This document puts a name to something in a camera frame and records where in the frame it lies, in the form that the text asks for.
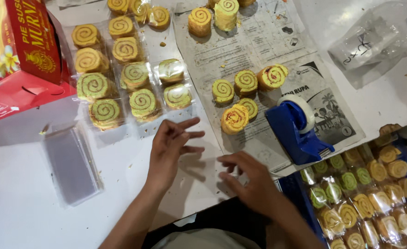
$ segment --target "white table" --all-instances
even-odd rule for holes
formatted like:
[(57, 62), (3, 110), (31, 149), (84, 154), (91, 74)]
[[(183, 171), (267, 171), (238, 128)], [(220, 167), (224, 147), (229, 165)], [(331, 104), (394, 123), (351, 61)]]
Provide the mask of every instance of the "white table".
[[(173, 1), (166, 0), (162, 5), (172, 6)], [(362, 8), (381, 2), (383, 0), (296, 2), (306, 28), (366, 133), (366, 139), (361, 143), (378, 137), (379, 128), (385, 124), (407, 125), (407, 77), (403, 76), (407, 74), (407, 58), (381, 79), (355, 90), (325, 51), (363, 14)], [(55, 0), (48, 1), (47, 6), (63, 25), (94, 23), (108, 18), (105, 1), (61, 11)], [(179, 55), (172, 27), (167, 36), (151, 31), (149, 27), (144, 29), (153, 61)], [(165, 48), (159, 47), (161, 41), (167, 43)], [(383, 107), (376, 109), (371, 105), (374, 101), (382, 103)], [(47, 124), (63, 124), (82, 115), (77, 104), (66, 98), (0, 121), (0, 248), (95, 248), (142, 188), (155, 131), (150, 129), (145, 133), (126, 125), (117, 131), (123, 138), (115, 139), (89, 132), (91, 150), (105, 190), (75, 208), (59, 206), (42, 144), (43, 136), (38, 133)], [(183, 120), (187, 115), (170, 118)], [(216, 175), (221, 166), (215, 157), (222, 153), (199, 100), (193, 106), (193, 115), (202, 119), (195, 130), (206, 131), (203, 139), (206, 151), (199, 160), (193, 156), (181, 160), (178, 176), (161, 203), (153, 227), (232, 196), (217, 184)], [(285, 174), (294, 169), (289, 168)]]

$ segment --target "red cardboard box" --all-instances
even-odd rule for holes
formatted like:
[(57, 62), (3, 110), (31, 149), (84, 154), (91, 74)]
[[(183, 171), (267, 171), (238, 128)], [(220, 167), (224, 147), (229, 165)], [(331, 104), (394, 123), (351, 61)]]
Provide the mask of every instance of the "red cardboard box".
[(67, 61), (62, 27), (42, 0), (0, 0), (0, 119), (75, 94)]

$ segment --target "tape roll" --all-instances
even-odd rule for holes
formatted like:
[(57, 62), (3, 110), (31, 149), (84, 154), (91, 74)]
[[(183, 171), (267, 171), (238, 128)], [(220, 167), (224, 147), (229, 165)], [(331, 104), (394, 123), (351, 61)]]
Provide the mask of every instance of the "tape roll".
[(308, 103), (304, 99), (302, 99), (301, 97), (294, 95), (294, 94), (288, 94), (288, 95), (281, 97), (278, 100), (277, 105), (282, 104), (283, 101), (291, 101), (291, 102), (295, 103), (296, 105), (298, 105), (300, 107), (300, 109), (305, 114), (306, 126), (304, 127), (304, 129), (299, 130), (300, 134), (308, 133), (312, 128), (314, 128), (314, 125), (315, 125), (314, 112), (311, 109), (310, 105), (308, 105)]

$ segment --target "palm tree drawing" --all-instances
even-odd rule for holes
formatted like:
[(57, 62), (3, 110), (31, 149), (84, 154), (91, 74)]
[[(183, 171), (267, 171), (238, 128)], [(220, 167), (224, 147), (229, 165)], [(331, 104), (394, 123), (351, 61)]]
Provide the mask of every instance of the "palm tree drawing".
[(336, 107), (335, 104), (337, 104), (337, 101), (334, 99), (334, 95), (331, 93), (328, 93), (326, 95), (324, 95), (324, 97), (322, 98), (323, 100), (323, 104), (328, 103), (333, 109)]

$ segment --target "tape dispenser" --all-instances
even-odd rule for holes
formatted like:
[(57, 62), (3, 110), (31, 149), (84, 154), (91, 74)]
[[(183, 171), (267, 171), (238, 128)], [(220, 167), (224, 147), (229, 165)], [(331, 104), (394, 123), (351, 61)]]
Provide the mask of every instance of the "tape dispenser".
[(322, 160), (335, 149), (320, 141), (314, 131), (315, 117), (308, 103), (297, 95), (285, 95), (265, 112), (275, 136), (296, 165)]

